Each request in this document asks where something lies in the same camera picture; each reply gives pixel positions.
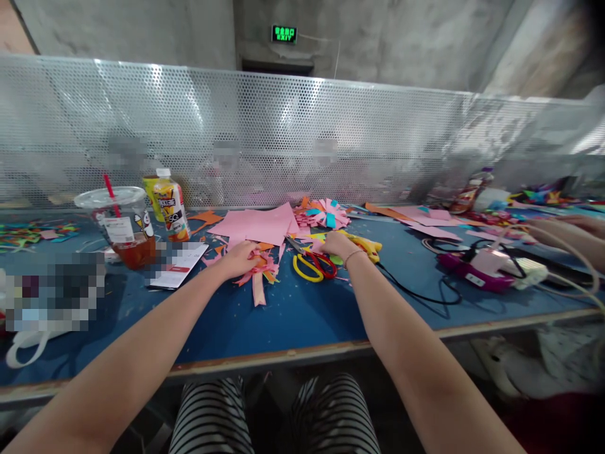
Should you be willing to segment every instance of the metal mesh partition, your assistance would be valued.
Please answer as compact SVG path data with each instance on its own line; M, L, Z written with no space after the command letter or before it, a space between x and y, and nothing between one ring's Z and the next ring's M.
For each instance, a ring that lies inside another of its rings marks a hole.
M303 194L401 203L449 196L477 166L561 159L601 106L89 59L0 59L0 207L71 208L170 167L191 208Z

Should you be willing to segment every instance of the straw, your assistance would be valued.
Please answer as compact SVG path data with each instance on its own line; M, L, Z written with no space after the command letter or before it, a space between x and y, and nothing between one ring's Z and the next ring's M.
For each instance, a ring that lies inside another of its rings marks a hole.
M111 181L109 181L109 175L107 175L106 173L104 173L103 174L103 179L105 180L105 186L107 186L107 191L109 191L109 196L115 202L115 195L113 194L112 183L111 183ZM120 209L118 208L117 204L113 206L113 210L115 211L115 215L118 218L122 217L122 215L120 214Z

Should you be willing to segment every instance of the green exit sign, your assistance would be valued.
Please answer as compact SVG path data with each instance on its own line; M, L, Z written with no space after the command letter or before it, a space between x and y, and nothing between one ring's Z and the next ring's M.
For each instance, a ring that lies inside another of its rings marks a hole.
M296 44L296 27L274 25L271 27L271 41L286 44Z

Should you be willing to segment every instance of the person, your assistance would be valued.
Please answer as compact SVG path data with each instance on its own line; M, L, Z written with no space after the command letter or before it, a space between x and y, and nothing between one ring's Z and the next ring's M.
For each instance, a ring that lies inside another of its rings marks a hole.
M605 274L605 220L584 215L532 219L538 227L568 243ZM561 247L539 231L539 242ZM549 399L566 393L599 394L605 364L602 320L573 326L545 325L536 330L540 358L524 354L502 336L471 341L494 383L510 397Z
M218 287L251 270L258 245L243 242L202 270L107 347L17 435L6 453L108 453L173 366ZM432 329L365 253L331 232L367 336L427 453L524 452ZM349 375L307 382L290 419L300 452L379 452L363 394ZM239 380L190 383L171 453L253 452Z

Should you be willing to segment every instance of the hand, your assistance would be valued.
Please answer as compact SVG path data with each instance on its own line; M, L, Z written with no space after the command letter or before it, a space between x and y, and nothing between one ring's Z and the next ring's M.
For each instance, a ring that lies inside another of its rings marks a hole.
M578 226L591 235L605 240L605 221L601 219L591 218L590 216L584 216L583 214L573 214L571 216L559 216L556 220Z
M250 241L241 242L232 248L221 260L211 265L211 268L219 269L225 281L241 276L258 265L260 257L254 256L250 258L250 254L252 251L259 249L260 246L257 243Z
M326 242L322 244L320 251L334 254L341 259L345 259L349 254L358 249L359 246L349 240L345 235L336 231L331 231L326 235Z

